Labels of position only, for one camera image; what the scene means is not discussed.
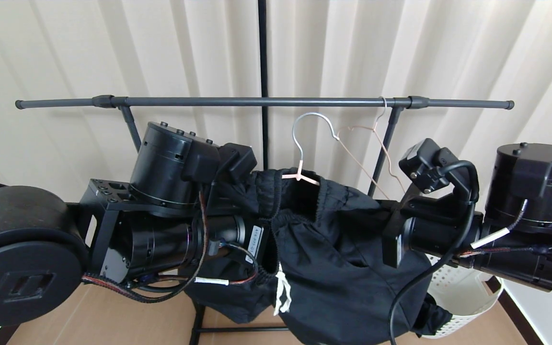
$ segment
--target wire hanger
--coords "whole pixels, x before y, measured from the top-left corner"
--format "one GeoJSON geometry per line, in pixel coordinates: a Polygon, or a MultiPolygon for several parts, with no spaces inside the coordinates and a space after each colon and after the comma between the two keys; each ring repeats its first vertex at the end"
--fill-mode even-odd
{"type": "Polygon", "coordinates": [[[300,117],[296,118],[295,122],[293,122],[293,129],[291,130],[291,133],[293,134],[293,141],[295,142],[295,144],[297,145],[297,147],[299,149],[298,172],[296,174],[282,175],[282,178],[283,179],[296,179],[297,181],[304,180],[304,181],[306,181],[308,183],[311,183],[313,185],[318,185],[319,183],[317,181],[314,181],[313,179],[311,179],[309,177],[305,177],[304,175],[302,175],[302,165],[304,164],[304,150],[302,149],[302,146],[299,144],[298,138],[295,137],[295,126],[298,124],[298,122],[302,118],[305,118],[306,116],[309,116],[309,115],[319,116],[320,118],[325,120],[327,122],[327,124],[329,125],[329,129],[331,129],[331,136],[335,140],[340,141],[340,138],[337,135],[335,135],[335,132],[333,130],[334,127],[331,124],[331,121],[329,121],[329,119],[327,118],[327,116],[319,114],[318,112],[307,112],[304,115],[301,115],[300,117]]]}
{"type": "MultiPolygon", "coordinates": [[[[395,174],[393,174],[393,171],[391,170],[391,167],[392,167],[392,162],[391,162],[391,156],[389,155],[389,152],[387,151],[387,148],[385,147],[385,144],[383,144],[383,140],[379,137],[379,134],[377,133],[376,131],[376,127],[378,126],[379,124],[379,120],[380,118],[385,115],[385,112],[387,110],[387,100],[385,99],[385,97],[381,96],[381,98],[383,99],[383,102],[385,103],[385,106],[383,107],[383,111],[376,116],[376,118],[374,119],[374,126],[373,127],[366,127],[366,126],[350,126],[348,127],[348,130],[352,131],[353,129],[355,128],[363,128],[363,129],[368,129],[369,131],[372,131],[372,133],[374,133],[374,136],[376,137],[377,140],[379,140],[379,143],[380,143],[380,146],[381,146],[381,149],[385,152],[385,155],[387,157],[387,163],[388,163],[388,167],[389,167],[389,175],[391,175],[392,177],[395,177],[395,179],[398,181],[399,185],[401,186],[403,192],[406,193],[406,188],[403,186],[403,183],[401,181],[401,179],[399,179],[399,177],[395,174]]],[[[340,136],[340,132],[342,131],[343,128],[339,129],[338,131],[338,136],[340,136]]],[[[348,152],[348,155],[350,155],[351,157],[353,157],[353,159],[355,160],[355,162],[357,163],[357,165],[359,165],[361,167],[361,170],[363,170],[363,172],[370,178],[370,181],[372,181],[372,183],[376,186],[376,188],[378,190],[380,190],[380,192],[385,195],[385,198],[389,199],[389,196],[387,196],[387,194],[385,193],[384,190],[382,190],[382,188],[379,187],[379,183],[378,181],[374,181],[374,179],[372,178],[372,175],[370,175],[370,173],[366,170],[366,168],[364,168],[363,164],[361,164],[356,158],[355,156],[353,156],[353,153],[351,153],[351,151],[349,151],[346,146],[344,145],[344,143],[340,140],[340,145],[342,145],[342,147],[346,150],[346,152],[348,152]]]]}

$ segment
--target floor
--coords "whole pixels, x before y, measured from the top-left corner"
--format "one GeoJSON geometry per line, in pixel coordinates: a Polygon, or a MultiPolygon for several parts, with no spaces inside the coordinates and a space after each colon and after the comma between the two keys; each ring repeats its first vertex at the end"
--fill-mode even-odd
{"type": "MultiPolygon", "coordinates": [[[[9,345],[168,344],[186,345],[195,310],[184,294],[169,301],[142,304],[105,288],[80,286],[61,306],[22,324],[9,345]]],[[[272,310],[253,324],[282,325],[272,310]]],[[[233,323],[214,310],[206,310],[205,327],[229,327],[233,323]]],[[[466,327],[442,339],[418,339],[412,333],[397,339],[399,345],[525,345],[502,307],[478,317],[466,327]]],[[[289,332],[204,334],[200,345],[299,345],[289,332]]]]}

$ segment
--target metal hook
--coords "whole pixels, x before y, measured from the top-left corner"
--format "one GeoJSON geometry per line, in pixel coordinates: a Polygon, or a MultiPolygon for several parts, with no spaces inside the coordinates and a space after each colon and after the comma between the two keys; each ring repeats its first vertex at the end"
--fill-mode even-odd
{"type": "Polygon", "coordinates": [[[335,135],[335,131],[333,130],[334,127],[333,127],[333,125],[331,124],[331,121],[329,121],[329,119],[327,118],[327,116],[322,115],[322,114],[319,114],[318,112],[307,112],[306,114],[301,115],[300,117],[298,117],[298,118],[295,119],[295,122],[293,122],[293,129],[291,130],[291,133],[293,134],[293,141],[295,142],[295,144],[298,146],[298,149],[299,149],[299,160],[304,160],[304,150],[302,150],[302,146],[299,144],[298,138],[295,137],[295,126],[297,126],[298,122],[299,122],[302,118],[305,118],[305,117],[308,116],[308,115],[319,116],[319,117],[322,118],[323,120],[327,121],[327,124],[329,125],[329,128],[331,129],[331,136],[332,136],[335,140],[338,140],[338,141],[340,140],[340,138],[338,138],[338,136],[335,135]]]}
{"type": "Polygon", "coordinates": [[[383,99],[383,102],[385,103],[385,106],[383,107],[383,112],[381,112],[380,115],[376,116],[376,118],[374,119],[374,126],[372,126],[372,128],[374,130],[376,130],[376,124],[379,122],[380,118],[385,115],[385,112],[387,111],[387,99],[383,96],[379,97],[379,98],[382,98],[383,99]]]}

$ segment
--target baseboard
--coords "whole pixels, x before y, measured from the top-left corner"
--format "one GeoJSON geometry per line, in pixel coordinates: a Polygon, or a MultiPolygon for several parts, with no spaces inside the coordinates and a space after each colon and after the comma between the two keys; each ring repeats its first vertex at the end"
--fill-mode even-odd
{"type": "MultiPolygon", "coordinates": [[[[500,288],[500,283],[495,277],[492,277],[487,281],[487,286],[491,291],[495,292],[500,288]]],[[[523,336],[523,339],[525,339],[528,345],[544,345],[532,325],[530,325],[528,319],[526,319],[506,290],[502,292],[502,295],[500,295],[497,301],[502,304],[502,308],[504,308],[506,314],[508,314],[512,323],[515,324],[515,327],[519,330],[519,333],[523,336]]]]}
{"type": "Polygon", "coordinates": [[[11,339],[11,336],[14,335],[19,325],[15,326],[6,326],[0,328],[0,345],[6,345],[7,342],[11,339]]]}

